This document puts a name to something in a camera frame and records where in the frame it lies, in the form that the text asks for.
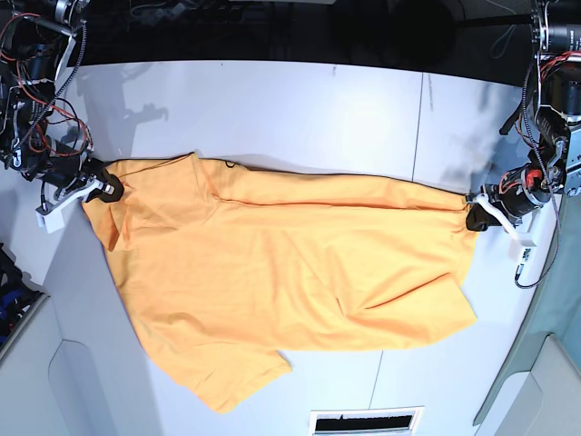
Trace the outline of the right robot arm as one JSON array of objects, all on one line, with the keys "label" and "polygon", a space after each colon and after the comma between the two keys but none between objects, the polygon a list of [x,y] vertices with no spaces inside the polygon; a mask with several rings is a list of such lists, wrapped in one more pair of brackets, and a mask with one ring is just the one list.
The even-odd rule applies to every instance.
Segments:
[{"label": "right robot arm", "polygon": [[57,79],[73,52],[83,61],[85,1],[12,1],[1,30],[1,163],[55,188],[56,201],[83,189],[87,202],[114,203],[123,185],[92,157],[86,123],[62,97],[75,74]]}]

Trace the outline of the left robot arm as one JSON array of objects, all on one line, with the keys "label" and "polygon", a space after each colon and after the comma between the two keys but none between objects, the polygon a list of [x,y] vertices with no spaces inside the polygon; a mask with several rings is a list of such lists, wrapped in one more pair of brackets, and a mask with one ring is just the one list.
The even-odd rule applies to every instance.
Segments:
[{"label": "left robot arm", "polygon": [[499,131],[517,131],[528,161],[467,195],[470,231],[512,231],[553,195],[580,194],[580,4],[535,1],[530,24],[536,52],[520,104]]}]

